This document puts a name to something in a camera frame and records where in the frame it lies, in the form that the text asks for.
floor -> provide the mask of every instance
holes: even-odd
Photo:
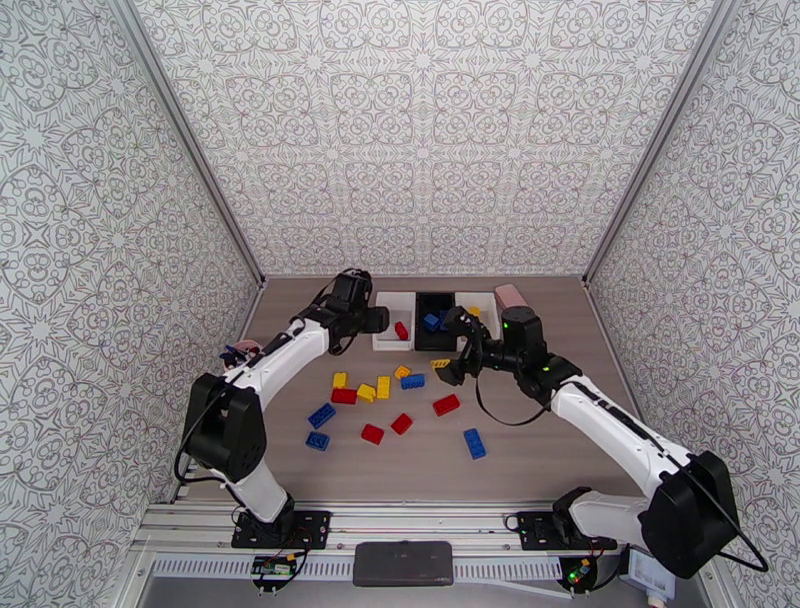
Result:
[[[375,292],[491,291],[508,278],[375,279]],[[248,337],[267,342],[286,327],[327,279],[272,279],[253,318]],[[607,395],[630,410],[611,356],[576,278],[515,278],[523,297],[543,320],[551,352],[584,370]],[[287,384],[269,405],[267,461],[278,481],[298,500],[515,501],[553,499],[578,485],[607,493],[638,493],[628,476],[577,429],[553,414],[532,425],[509,428],[483,414],[474,380],[453,389],[430,368],[430,353],[375,353],[370,337],[359,337],[342,357],[324,356]],[[328,400],[334,371],[346,371],[350,385],[375,383],[399,364],[426,373],[424,388],[400,390],[393,380],[389,401],[337,406],[321,431],[331,437],[324,453],[305,447],[306,418]],[[456,393],[462,406],[442,418],[433,401]],[[510,374],[481,374],[487,408],[514,421],[538,404],[524,397]],[[397,436],[389,424],[402,412],[414,420]],[[360,438],[366,423],[386,429],[380,446]],[[473,461],[462,432],[477,428],[488,456]],[[229,500],[214,484],[198,484],[192,498]]]

side wall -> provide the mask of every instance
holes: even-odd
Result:
[[[255,282],[102,0],[0,48],[0,604],[93,606]]]
[[[800,605],[798,73],[800,4],[745,2],[591,286],[648,422],[728,462],[772,567],[739,590],[775,608]]]

mounting plate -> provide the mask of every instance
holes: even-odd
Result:
[[[523,551],[613,551],[617,548],[615,540],[602,536],[589,538],[580,532],[571,543],[565,543],[553,523],[552,511],[520,511],[516,517]]]
[[[328,542],[330,511],[295,511],[289,542],[245,511],[239,513],[231,538],[234,549],[324,549]]]

blue brick in bin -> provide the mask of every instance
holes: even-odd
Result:
[[[324,452],[328,449],[328,444],[331,442],[331,438],[325,435],[324,433],[316,433],[311,431],[308,434],[308,439],[306,439],[306,445],[312,449],[319,450],[320,452]]]
[[[478,458],[486,456],[486,448],[483,447],[483,441],[481,441],[481,436],[478,434],[478,429],[464,431],[464,439],[467,440],[467,447],[472,460],[478,460]]]
[[[326,403],[316,412],[311,414],[308,417],[308,421],[311,423],[311,426],[313,426],[314,430],[316,431],[319,427],[328,422],[328,420],[333,418],[335,415],[336,415],[336,409],[330,403]]]
[[[425,386],[425,374],[411,374],[400,380],[400,388],[421,388]]]
[[[436,331],[439,329],[439,323],[441,323],[439,317],[430,312],[422,319],[422,325],[424,325],[425,329],[428,331]]]

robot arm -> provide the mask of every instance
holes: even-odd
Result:
[[[317,357],[342,354],[359,333],[379,333],[389,324],[385,307],[368,306],[369,273],[347,270],[324,291],[254,359],[192,385],[182,448],[265,524],[282,514],[290,518],[293,506],[264,459],[263,413],[270,401]]]
[[[578,488],[553,510],[565,536],[574,528],[648,550],[676,576],[692,576],[740,532],[730,477],[711,452],[695,456],[604,395],[580,369],[547,350],[542,324],[527,306],[503,311],[503,340],[493,340],[463,308],[449,331],[467,337],[460,357],[436,372],[459,385],[491,367],[511,372],[520,390],[580,429],[631,476],[643,496],[607,496]]]

